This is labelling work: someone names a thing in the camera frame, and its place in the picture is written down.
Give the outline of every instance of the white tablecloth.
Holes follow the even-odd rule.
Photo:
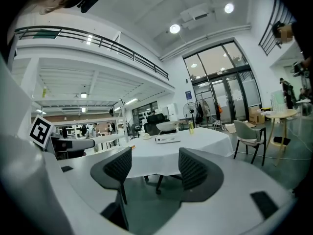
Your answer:
[[[180,174],[178,169],[179,148],[191,148],[228,157],[233,154],[230,138],[222,132],[195,128],[194,134],[189,130],[180,131],[180,142],[161,143],[155,137],[144,140],[133,139],[127,145],[135,145],[132,150],[133,165],[127,178],[160,174],[164,176]]]

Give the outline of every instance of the sign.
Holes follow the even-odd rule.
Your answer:
[[[30,129],[30,139],[37,145],[45,148],[52,129],[53,124],[51,122],[37,115]]]
[[[187,100],[192,99],[192,96],[191,96],[191,92],[190,92],[190,91],[187,91],[187,92],[185,92],[185,93],[186,93],[186,98],[187,98]]]

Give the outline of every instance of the ceiling light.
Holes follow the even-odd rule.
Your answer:
[[[171,27],[170,27],[170,32],[173,33],[173,34],[176,34],[180,31],[180,26],[178,24],[173,24]]]
[[[36,111],[38,111],[38,112],[40,112],[40,113],[42,113],[42,114],[46,114],[45,112],[43,112],[43,111],[41,111],[41,110],[39,110],[39,109],[37,109]]]
[[[228,3],[225,5],[224,10],[226,13],[232,13],[234,10],[234,5],[232,3]]]
[[[134,99],[132,99],[131,101],[128,101],[127,103],[125,103],[125,104],[130,104],[130,103],[132,103],[132,102],[135,102],[136,100],[138,100],[138,98],[134,98]]]

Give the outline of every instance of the metal railing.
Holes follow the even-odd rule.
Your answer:
[[[68,27],[60,26],[48,26],[48,25],[38,25],[22,27],[15,30],[15,34],[19,39],[32,39],[32,38],[50,38],[56,39],[59,37],[71,38],[79,40],[81,42],[86,42],[86,44],[95,44],[98,47],[105,47],[107,50],[116,51],[123,56],[132,59],[134,62],[138,62],[145,67],[151,69],[157,74],[168,79],[168,73],[161,69],[159,66],[148,60],[147,58],[141,56],[137,52],[127,48],[124,45],[117,43],[106,37],[102,37],[84,30],[78,30]]]
[[[275,48],[275,46],[280,47],[280,44],[276,42],[275,37],[272,33],[272,25],[277,21],[281,23],[290,24],[294,18],[291,12],[280,0],[274,0],[273,10],[269,18],[268,25],[265,29],[265,32],[259,42],[259,46],[263,49],[266,56]]]

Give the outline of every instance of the white chair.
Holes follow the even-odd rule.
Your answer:
[[[261,144],[264,145],[264,152],[263,152],[263,161],[262,166],[264,165],[264,159],[265,159],[265,151],[266,151],[266,129],[251,129],[248,127],[244,122],[234,120],[235,128],[237,131],[237,147],[234,155],[234,159],[236,158],[239,142],[241,141],[246,145],[246,153],[248,154],[248,146],[251,146],[255,148],[255,153],[253,155],[251,164],[253,164],[255,156],[258,152],[259,146]]]

